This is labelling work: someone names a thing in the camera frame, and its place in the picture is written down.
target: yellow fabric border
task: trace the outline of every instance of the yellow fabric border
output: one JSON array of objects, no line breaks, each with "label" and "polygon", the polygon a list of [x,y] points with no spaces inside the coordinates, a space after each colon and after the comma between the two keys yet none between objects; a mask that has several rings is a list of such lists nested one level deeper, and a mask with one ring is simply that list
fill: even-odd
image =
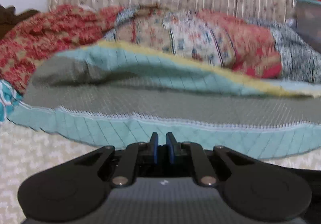
[{"label": "yellow fabric border", "polygon": [[106,41],[106,40],[100,40],[97,42],[98,46],[101,47],[109,47],[109,48],[120,48],[124,49],[129,52],[134,52],[138,54],[144,54],[144,55],[152,55],[152,56],[159,56],[162,58],[170,59],[171,61],[177,63],[177,64],[182,64],[186,66],[192,66],[192,67],[197,67],[200,69],[203,69],[205,71],[212,71],[215,72],[216,74],[223,76],[229,80],[231,80],[234,83],[238,84],[243,84],[247,87],[251,87],[253,89],[256,89],[260,92],[269,94],[269,95],[274,95],[274,96],[313,96],[311,93],[307,92],[295,92],[295,91],[288,91],[285,90],[284,88],[273,86],[267,82],[263,82],[260,79],[256,79],[247,75],[243,75],[237,72],[233,72],[230,69],[222,68],[222,67],[217,67],[217,66],[209,66],[206,64],[202,64],[187,58],[179,57],[179,56],[173,56],[164,52],[159,52],[156,50],[153,50],[152,48],[149,47],[143,47],[137,44],[131,44],[125,41],[116,41],[116,42],[111,42],[111,41]]}]

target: teal and white patterned fabric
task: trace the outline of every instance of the teal and white patterned fabric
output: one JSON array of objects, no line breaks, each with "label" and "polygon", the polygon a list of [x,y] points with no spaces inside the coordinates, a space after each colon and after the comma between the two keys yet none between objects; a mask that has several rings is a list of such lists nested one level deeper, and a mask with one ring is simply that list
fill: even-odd
[{"label": "teal and white patterned fabric", "polygon": [[21,99],[21,95],[7,81],[0,80],[0,122],[7,118]]}]

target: red floral fabric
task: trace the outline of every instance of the red floral fabric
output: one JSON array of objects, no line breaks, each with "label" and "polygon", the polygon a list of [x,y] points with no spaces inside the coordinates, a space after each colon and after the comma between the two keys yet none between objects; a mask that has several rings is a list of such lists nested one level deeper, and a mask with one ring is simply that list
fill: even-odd
[{"label": "red floral fabric", "polygon": [[281,56],[275,49],[275,40],[268,28],[209,10],[199,11],[197,17],[227,31],[236,57],[232,70],[257,78],[280,76]]},{"label": "red floral fabric", "polygon": [[114,27],[122,7],[107,7],[94,13],[62,5],[39,13],[15,26],[0,40],[0,78],[21,94],[30,76],[54,53],[92,44]]}]

